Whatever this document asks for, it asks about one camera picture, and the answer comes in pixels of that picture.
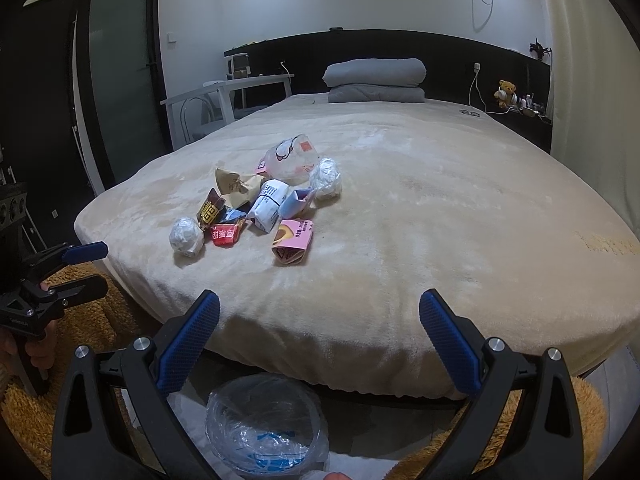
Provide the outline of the left hand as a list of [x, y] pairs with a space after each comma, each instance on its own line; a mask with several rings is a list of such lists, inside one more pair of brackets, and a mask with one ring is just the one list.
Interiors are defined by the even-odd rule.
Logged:
[[55, 321], [47, 325], [40, 340], [14, 335], [1, 326], [1, 363], [32, 396], [43, 394], [48, 388], [48, 369], [54, 361]]

